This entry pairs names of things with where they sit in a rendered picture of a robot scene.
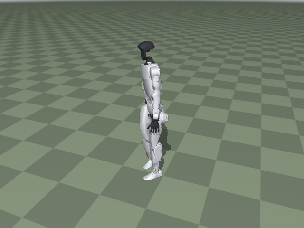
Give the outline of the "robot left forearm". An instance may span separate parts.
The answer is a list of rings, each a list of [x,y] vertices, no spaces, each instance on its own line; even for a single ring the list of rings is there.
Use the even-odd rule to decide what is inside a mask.
[[[152,100],[152,112],[153,112],[153,119],[154,120],[158,120],[158,117],[159,117],[159,105],[160,105],[160,95],[158,92],[155,92],[153,94],[153,100]]]

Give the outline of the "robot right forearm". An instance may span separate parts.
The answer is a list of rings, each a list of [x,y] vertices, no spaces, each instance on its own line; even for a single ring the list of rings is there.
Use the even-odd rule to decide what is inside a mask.
[[[147,101],[147,103],[150,101],[149,97],[146,95],[145,89],[143,89],[144,92],[144,98]]]

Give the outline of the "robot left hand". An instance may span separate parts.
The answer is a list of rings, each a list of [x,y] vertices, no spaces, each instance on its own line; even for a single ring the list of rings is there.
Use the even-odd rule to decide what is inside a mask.
[[[153,119],[153,114],[152,114],[152,122],[151,122],[151,124],[147,127],[147,129],[149,129],[150,126],[151,126],[150,132],[152,132],[152,129],[153,129],[153,133],[154,133],[154,129],[155,129],[155,132],[157,132],[157,128],[158,128],[158,132],[159,132],[159,123],[158,123],[158,121],[159,121],[159,117],[158,117],[158,120],[154,120],[154,119]]]

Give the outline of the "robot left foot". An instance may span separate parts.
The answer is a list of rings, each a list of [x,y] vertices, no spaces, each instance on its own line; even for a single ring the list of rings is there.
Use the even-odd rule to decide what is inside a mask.
[[[152,171],[151,173],[149,173],[148,175],[144,176],[144,180],[148,181],[148,180],[152,180],[152,179],[155,179],[159,176],[162,176],[163,173],[162,173],[162,170],[158,170],[158,173],[154,174],[154,172]]]

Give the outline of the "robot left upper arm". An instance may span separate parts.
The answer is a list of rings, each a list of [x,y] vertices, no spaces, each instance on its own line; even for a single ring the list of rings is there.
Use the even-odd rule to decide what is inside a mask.
[[[150,67],[150,76],[152,78],[153,91],[150,92],[150,97],[153,98],[153,94],[158,92],[160,95],[160,69],[158,67]]]

